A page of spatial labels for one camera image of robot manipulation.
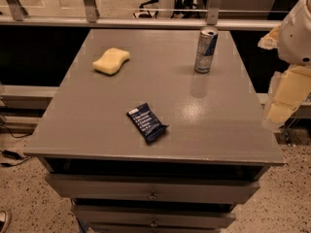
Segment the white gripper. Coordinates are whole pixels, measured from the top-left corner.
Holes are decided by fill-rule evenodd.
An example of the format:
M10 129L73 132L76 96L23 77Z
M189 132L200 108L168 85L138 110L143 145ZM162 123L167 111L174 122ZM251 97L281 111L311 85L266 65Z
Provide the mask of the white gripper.
M275 72L268 89L262 126L276 130L297 111L311 93L311 12L310 0L298 0L278 25L258 42L265 50L278 49L279 57L290 63L284 72Z

